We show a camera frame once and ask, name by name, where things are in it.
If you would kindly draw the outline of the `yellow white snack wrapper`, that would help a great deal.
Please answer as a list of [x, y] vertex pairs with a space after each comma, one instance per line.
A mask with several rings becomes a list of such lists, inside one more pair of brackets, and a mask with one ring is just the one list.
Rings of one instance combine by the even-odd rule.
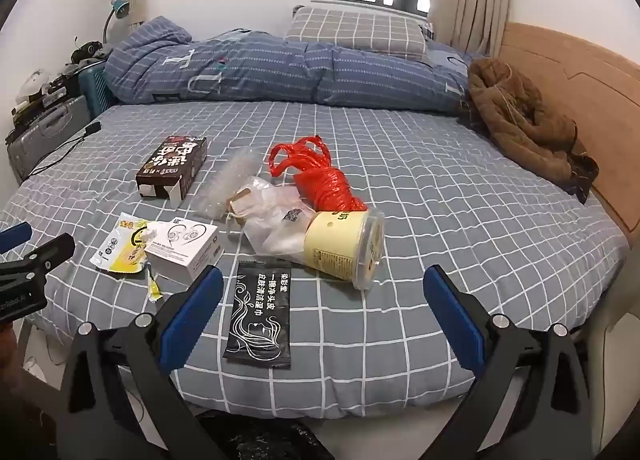
[[148, 222], [126, 213], [119, 215], [114, 228], [90, 258], [97, 269], [123, 275], [140, 272], [145, 260], [143, 237]]

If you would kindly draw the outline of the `grey checked pillow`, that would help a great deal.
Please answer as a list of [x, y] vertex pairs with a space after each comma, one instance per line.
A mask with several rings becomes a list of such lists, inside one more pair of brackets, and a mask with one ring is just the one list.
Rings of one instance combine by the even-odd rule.
[[424, 62], [428, 53], [425, 24], [379, 13], [299, 7], [284, 38], [327, 42], [416, 62]]

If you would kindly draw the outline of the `blue striped duvet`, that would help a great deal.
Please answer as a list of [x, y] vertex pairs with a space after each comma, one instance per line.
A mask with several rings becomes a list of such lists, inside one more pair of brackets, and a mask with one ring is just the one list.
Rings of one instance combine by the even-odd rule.
[[474, 56], [431, 42], [425, 61], [230, 30], [195, 42], [158, 16], [108, 56], [104, 78], [121, 102], [299, 102], [342, 108], [458, 113]]

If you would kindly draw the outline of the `black lined trash bin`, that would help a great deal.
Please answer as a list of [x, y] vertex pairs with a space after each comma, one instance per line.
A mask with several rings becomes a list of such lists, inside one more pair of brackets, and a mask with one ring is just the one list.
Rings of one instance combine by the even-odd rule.
[[334, 459], [299, 420], [259, 419], [217, 410], [207, 410], [196, 420], [226, 459]]

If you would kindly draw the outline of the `grey checked bed sheet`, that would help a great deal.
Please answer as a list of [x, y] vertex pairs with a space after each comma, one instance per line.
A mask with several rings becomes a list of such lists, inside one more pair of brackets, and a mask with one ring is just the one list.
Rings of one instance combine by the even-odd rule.
[[503, 157], [451, 117], [281, 102], [117, 105], [73, 152], [49, 157], [1, 208], [62, 232], [75, 255], [47, 282], [35, 318], [68, 342], [81, 322], [119, 327], [150, 308], [145, 275], [91, 261], [125, 215], [166, 221], [169, 241], [202, 231], [207, 186], [233, 155], [259, 160], [318, 136], [363, 213], [277, 214], [271, 252], [304, 243], [288, 283], [290, 319], [269, 316], [277, 284], [237, 284], [257, 258], [238, 217], [219, 222], [224, 297], [175, 383], [186, 400], [258, 417], [374, 417], [457, 396], [471, 385], [423, 295], [439, 266], [489, 313], [527, 329], [583, 325], [628, 254], [596, 198], [578, 201]]

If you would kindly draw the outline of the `grey suitcase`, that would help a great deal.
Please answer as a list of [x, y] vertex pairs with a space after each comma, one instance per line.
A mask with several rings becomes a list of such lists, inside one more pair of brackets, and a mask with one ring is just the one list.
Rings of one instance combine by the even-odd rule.
[[86, 98], [80, 96], [44, 112], [28, 127], [6, 138], [6, 152], [19, 183], [49, 153], [91, 122]]

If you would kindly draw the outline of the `clear plastic bag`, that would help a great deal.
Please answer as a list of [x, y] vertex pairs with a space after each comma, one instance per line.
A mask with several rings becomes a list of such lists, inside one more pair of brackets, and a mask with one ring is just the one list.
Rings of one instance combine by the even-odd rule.
[[229, 200], [229, 215], [243, 228], [256, 255], [303, 265], [306, 232], [317, 213], [296, 186], [252, 177]]

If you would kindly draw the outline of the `brown fleece jacket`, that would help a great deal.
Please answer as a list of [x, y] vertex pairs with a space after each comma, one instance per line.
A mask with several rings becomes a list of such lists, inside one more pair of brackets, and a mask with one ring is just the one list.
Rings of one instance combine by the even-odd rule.
[[587, 201], [599, 165], [579, 140], [577, 124], [509, 63], [480, 58], [470, 64], [461, 120], [511, 161]]

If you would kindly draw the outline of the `small yellow torn wrapper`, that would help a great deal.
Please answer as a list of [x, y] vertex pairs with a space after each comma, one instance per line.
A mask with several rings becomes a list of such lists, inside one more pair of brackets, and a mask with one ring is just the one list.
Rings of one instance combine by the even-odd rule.
[[146, 281], [148, 281], [148, 300], [151, 303], [156, 303], [163, 298], [163, 293], [160, 292], [160, 287], [154, 279], [153, 272], [150, 267], [146, 269]]

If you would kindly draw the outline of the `black wet wipe packet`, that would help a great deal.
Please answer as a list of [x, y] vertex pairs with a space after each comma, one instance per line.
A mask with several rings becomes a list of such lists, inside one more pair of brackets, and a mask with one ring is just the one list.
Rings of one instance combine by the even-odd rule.
[[285, 261], [239, 263], [224, 351], [229, 362], [291, 368], [291, 279], [292, 269]]

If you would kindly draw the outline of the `red plastic bag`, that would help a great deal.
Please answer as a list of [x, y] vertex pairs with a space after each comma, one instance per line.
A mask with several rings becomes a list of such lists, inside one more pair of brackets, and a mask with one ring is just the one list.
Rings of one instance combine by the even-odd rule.
[[272, 178], [293, 168], [293, 180], [300, 195], [317, 212], [365, 212], [368, 207], [352, 193], [346, 175], [332, 164], [331, 152], [320, 136], [292, 143], [278, 143], [269, 152]]

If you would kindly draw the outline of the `dark brown snack box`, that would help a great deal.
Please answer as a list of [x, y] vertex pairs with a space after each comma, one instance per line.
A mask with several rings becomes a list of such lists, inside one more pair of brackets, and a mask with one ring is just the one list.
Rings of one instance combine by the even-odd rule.
[[167, 200], [178, 209], [207, 157], [205, 137], [167, 137], [138, 170], [142, 198]]

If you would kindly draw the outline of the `white earphone box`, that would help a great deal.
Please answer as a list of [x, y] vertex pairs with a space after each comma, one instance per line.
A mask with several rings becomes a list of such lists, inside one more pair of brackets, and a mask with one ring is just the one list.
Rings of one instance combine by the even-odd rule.
[[224, 243], [215, 225], [184, 218], [150, 221], [152, 235], [145, 246], [152, 272], [190, 285], [207, 266], [215, 266]]

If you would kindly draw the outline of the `clear bubble wrap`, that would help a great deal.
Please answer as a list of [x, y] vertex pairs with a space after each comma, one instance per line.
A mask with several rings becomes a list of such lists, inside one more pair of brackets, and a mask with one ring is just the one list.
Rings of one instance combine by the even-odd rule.
[[195, 198], [194, 209], [207, 219], [221, 219], [230, 199], [245, 186], [262, 167], [262, 157], [250, 147], [236, 150], [218, 169]]

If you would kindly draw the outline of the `yellow instant noodle cup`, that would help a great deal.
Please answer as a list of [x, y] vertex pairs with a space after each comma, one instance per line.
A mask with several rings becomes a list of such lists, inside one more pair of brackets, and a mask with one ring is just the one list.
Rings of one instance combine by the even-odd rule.
[[377, 209], [318, 212], [306, 232], [304, 264], [369, 291], [383, 255], [384, 227]]

